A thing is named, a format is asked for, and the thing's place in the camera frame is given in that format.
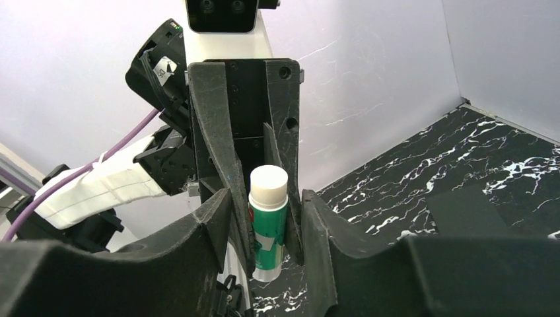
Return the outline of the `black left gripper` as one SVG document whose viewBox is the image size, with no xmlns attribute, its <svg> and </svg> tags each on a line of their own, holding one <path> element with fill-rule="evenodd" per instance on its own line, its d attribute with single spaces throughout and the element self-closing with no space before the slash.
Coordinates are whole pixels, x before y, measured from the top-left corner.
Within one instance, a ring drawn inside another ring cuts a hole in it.
<svg viewBox="0 0 560 317">
<path fill-rule="evenodd" d="M 285 247 L 304 264 L 298 188 L 300 65 L 293 59 L 214 59 L 188 66 L 201 200 L 223 186 L 234 205 L 233 241 L 247 275 L 256 268 L 246 187 L 264 164 L 289 177 Z"/>
</svg>

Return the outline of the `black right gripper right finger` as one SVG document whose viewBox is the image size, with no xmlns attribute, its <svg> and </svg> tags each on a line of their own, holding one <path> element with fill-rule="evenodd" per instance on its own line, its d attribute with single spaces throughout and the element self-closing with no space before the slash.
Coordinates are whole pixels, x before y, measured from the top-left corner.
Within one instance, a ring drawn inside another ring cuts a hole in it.
<svg viewBox="0 0 560 317">
<path fill-rule="evenodd" d="M 558 316 L 559 242 L 357 230 L 302 193 L 311 316 Z"/>
</svg>

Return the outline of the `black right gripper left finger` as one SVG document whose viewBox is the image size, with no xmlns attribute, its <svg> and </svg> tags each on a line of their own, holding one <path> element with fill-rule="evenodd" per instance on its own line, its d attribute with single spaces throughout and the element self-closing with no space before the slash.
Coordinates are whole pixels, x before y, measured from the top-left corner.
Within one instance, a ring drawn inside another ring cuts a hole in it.
<svg viewBox="0 0 560 317">
<path fill-rule="evenodd" d="M 52 240 L 1 244 L 2 316 L 211 316 L 227 249 L 232 197 L 117 252 Z"/>
</svg>

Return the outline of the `green white glue stick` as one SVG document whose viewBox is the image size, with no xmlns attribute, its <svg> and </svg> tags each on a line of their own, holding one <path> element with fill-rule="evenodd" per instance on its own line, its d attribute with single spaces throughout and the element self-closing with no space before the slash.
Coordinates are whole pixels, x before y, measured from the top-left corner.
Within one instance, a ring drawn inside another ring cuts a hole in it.
<svg viewBox="0 0 560 317">
<path fill-rule="evenodd" d="M 287 218 L 287 172 L 274 165 L 259 166 L 250 173 L 248 205 L 256 239 L 255 280 L 277 279 L 283 263 Z"/>
</svg>

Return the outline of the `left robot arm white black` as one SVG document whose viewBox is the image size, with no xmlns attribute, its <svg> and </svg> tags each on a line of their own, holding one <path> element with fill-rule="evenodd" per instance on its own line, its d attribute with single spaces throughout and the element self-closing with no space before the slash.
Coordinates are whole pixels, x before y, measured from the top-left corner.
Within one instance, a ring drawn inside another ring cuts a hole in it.
<svg viewBox="0 0 560 317">
<path fill-rule="evenodd" d="M 92 163 L 44 180 L 26 207 L 56 231 L 148 197 L 173 196 L 190 180 L 203 201 L 217 186 L 232 194 L 228 237 L 246 271 L 265 270 L 285 248 L 303 261 L 297 184 L 298 61 L 271 55 L 265 28 L 255 40 L 235 30 L 188 63 L 183 28 L 162 23 L 131 62 L 125 80 L 164 126 L 124 141 Z"/>
</svg>

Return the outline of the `aluminium front rail frame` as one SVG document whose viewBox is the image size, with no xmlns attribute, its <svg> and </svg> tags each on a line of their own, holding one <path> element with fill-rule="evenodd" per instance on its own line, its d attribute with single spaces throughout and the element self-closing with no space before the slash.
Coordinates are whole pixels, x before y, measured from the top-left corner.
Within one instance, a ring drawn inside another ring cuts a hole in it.
<svg viewBox="0 0 560 317">
<path fill-rule="evenodd" d="M 10 208 L 42 186 L 44 174 L 1 144 L 1 235 L 10 222 L 6 214 Z"/>
</svg>

